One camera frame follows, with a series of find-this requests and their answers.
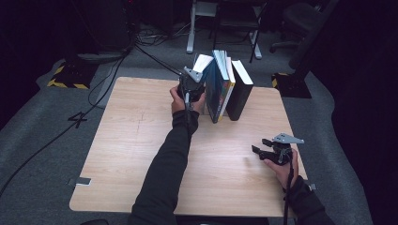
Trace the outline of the person's left hand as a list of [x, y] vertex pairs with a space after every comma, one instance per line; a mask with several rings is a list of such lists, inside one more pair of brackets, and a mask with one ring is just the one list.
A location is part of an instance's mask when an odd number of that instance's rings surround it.
[[[185, 109], [185, 103], [184, 100], [180, 98], [179, 95], [177, 94], [176, 86], [170, 89], [170, 94], [171, 97], [173, 98], [173, 101], [171, 103], [172, 113], [183, 111]], [[191, 108], [194, 111], [200, 113], [203, 110], [205, 102], [206, 102], [206, 94], [203, 93], [198, 101], [195, 101], [191, 104]]]

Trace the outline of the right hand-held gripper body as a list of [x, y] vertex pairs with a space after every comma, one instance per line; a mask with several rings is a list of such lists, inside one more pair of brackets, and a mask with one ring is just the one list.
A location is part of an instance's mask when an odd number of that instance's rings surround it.
[[284, 165], [292, 160], [292, 143], [304, 143], [302, 139], [285, 133], [280, 133], [270, 141], [272, 141], [271, 148], [273, 149], [273, 151], [265, 151], [265, 153], [259, 155], [259, 158], [261, 160], [269, 159], [277, 165]]

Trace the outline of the thin blue book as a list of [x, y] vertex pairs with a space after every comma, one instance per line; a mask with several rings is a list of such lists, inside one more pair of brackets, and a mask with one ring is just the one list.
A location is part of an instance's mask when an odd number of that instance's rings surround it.
[[213, 61], [213, 57], [205, 54], [199, 54], [194, 63], [192, 78], [199, 83], [204, 76], [204, 70]]

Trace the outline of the red and blue illustrated book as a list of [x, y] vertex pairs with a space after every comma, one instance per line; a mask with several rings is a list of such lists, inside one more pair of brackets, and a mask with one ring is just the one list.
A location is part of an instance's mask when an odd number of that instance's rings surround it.
[[213, 124], [219, 122], [222, 106], [229, 89], [227, 52], [213, 50], [213, 61], [208, 66], [206, 79], [207, 109]]

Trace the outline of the yellow book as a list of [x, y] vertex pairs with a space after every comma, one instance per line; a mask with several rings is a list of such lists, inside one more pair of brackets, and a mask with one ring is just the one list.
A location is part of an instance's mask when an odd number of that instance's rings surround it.
[[226, 106], [228, 104], [228, 100], [231, 97], [231, 94], [233, 92], [233, 89], [234, 89], [235, 83], [236, 83], [235, 74], [234, 74], [233, 65], [232, 65], [232, 59], [229, 56], [226, 57], [226, 67], [227, 67], [227, 73], [228, 73], [228, 78], [229, 78], [228, 91], [226, 93], [226, 97], [225, 97], [224, 103], [222, 105], [222, 109], [221, 109], [221, 112], [219, 115], [219, 121], [222, 120], [222, 117], [225, 113]]

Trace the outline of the thick black book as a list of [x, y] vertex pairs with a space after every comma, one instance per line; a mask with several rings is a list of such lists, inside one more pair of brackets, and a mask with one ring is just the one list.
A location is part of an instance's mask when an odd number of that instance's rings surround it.
[[253, 80], [240, 60], [233, 60], [232, 66], [236, 83], [228, 100], [226, 111], [232, 121], [237, 121], [253, 89]]

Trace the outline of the yellow-black striped stand base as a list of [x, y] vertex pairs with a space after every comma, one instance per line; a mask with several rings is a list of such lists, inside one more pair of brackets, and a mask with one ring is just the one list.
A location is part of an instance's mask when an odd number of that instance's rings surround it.
[[48, 82], [48, 86], [89, 89], [98, 67], [93, 64], [76, 66], [63, 62]]

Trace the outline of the white desk frame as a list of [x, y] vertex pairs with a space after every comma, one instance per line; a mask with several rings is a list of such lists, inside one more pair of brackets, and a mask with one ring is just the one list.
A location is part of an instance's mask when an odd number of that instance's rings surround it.
[[[188, 42], [186, 53], [193, 53], [194, 39], [195, 39], [195, 22], [199, 17], [215, 17], [217, 3], [213, 0], [192, 0], [191, 4], [191, 21], [190, 30], [188, 34]], [[250, 42], [254, 44], [255, 38], [258, 36], [258, 29], [249, 33]], [[254, 56], [256, 59], [262, 59], [262, 53], [258, 44], [254, 45]]]

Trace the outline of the black stand with striped base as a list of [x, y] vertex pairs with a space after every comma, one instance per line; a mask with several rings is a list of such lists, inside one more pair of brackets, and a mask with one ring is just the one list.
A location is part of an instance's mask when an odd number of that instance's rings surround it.
[[294, 72], [292, 74], [274, 73], [271, 76], [273, 87], [280, 92], [282, 97], [312, 97], [305, 83], [305, 77], [310, 72], [318, 55], [322, 29], [338, 2], [339, 0], [326, 0], [326, 6], [318, 24], [298, 45], [297, 51], [289, 61], [289, 66], [294, 69]]

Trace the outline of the person's right hand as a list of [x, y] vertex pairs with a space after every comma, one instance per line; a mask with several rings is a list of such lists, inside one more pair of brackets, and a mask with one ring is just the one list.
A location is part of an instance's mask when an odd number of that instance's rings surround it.
[[287, 189], [287, 184], [290, 184], [291, 187], [294, 186], [299, 177], [298, 151], [296, 149], [292, 150], [292, 156], [292, 164], [285, 164], [283, 166], [279, 166], [269, 159], [264, 160], [264, 163], [275, 172], [278, 181], [284, 189]]

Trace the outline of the black metal chair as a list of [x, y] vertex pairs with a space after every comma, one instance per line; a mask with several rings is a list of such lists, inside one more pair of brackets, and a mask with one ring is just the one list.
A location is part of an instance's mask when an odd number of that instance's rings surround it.
[[216, 5], [213, 29], [210, 34], [214, 35], [212, 49], [220, 44], [217, 40], [218, 33], [223, 30], [245, 32], [243, 39], [248, 39], [251, 45], [250, 63], [255, 56], [258, 40], [258, 30], [261, 17], [266, 6], [266, 0], [218, 0]]

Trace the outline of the dark equipment cabinet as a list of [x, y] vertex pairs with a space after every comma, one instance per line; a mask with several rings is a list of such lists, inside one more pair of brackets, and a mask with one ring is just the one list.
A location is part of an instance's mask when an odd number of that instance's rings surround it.
[[97, 53], [119, 53], [121, 57], [134, 47], [135, 31], [131, 27], [124, 0], [69, 0]]

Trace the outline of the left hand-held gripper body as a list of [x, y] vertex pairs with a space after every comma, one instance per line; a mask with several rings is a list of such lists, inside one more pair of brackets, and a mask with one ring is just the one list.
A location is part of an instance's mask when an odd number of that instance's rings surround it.
[[184, 67], [184, 72], [179, 76], [177, 94], [185, 103], [192, 103], [199, 100], [205, 92], [205, 78], [202, 72]]

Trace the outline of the person's dark clothing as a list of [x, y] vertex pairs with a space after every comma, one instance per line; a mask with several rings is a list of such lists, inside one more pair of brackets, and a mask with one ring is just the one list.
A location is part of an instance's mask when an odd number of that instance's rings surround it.
[[177, 225], [271, 225], [267, 217], [177, 216]]

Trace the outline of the black office chair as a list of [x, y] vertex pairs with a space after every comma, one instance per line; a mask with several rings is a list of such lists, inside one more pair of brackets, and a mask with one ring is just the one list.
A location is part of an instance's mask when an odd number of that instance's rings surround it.
[[315, 28], [321, 19], [326, 3], [320, 0], [315, 6], [300, 2], [283, 11], [283, 42], [273, 43], [269, 51], [278, 49], [296, 49], [303, 39]]

